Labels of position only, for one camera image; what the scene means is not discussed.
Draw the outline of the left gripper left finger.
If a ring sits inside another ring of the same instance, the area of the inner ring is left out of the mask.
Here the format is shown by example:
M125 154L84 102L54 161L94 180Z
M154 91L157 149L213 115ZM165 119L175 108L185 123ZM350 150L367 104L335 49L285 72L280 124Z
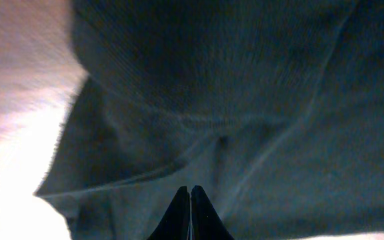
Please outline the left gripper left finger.
M188 240L190 222L190 194L180 187L158 226L147 240Z

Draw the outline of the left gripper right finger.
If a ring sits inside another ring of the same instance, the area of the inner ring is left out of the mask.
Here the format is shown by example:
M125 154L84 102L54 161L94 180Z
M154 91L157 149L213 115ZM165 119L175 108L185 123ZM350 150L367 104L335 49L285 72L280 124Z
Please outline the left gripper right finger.
M199 185L191 192L191 219L193 240L234 240Z

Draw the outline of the black t-shirt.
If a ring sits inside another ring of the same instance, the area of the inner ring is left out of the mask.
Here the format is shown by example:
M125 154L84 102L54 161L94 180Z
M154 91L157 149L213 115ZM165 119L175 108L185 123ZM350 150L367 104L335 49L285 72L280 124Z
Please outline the black t-shirt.
M36 196L146 239L200 186L235 239L384 231L384 0L77 0L87 78Z

